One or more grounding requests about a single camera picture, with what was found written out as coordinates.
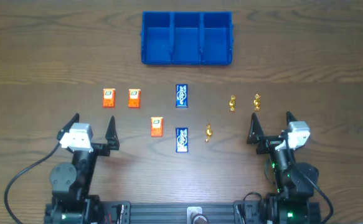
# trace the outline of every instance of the blue plastic container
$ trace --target blue plastic container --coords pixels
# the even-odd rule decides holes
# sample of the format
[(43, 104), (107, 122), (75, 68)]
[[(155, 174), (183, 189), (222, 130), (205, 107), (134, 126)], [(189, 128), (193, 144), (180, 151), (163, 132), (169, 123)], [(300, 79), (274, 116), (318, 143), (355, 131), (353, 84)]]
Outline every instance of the blue plastic container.
[(229, 65), (231, 12), (143, 12), (141, 61), (148, 65)]

